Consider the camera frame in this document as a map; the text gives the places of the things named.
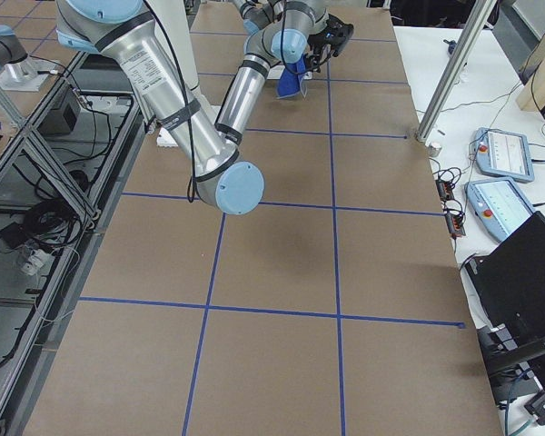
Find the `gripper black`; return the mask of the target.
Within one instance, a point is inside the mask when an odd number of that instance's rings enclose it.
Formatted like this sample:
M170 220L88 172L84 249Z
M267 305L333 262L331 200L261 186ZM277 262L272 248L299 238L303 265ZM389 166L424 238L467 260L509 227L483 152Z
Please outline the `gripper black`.
M310 52L304 57L305 72L319 73L321 66L337 57L341 51L341 20L329 15L320 33L308 38Z

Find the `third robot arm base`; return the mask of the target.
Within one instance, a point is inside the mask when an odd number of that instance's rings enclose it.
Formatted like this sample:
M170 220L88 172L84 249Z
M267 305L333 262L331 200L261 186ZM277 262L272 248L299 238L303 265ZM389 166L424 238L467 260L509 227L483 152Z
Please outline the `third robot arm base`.
M5 91L38 92L49 75L40 74L41 61L33 59L13 29L0 25L0 87Z

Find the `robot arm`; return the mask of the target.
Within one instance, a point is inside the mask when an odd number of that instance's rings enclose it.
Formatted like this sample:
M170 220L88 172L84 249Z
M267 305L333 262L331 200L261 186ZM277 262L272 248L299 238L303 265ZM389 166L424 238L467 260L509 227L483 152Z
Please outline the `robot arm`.
M192 164L190 187L223 213L246 214L263 197L259 168L217 131L161 47L154 12L142 1L59 1L59 41L115 60Z
M240 144L272 67L297 63L310 35L321 32L329 18L326 1L285 1L282 17L250 35L244 58L224 97L215 122L226 142Z

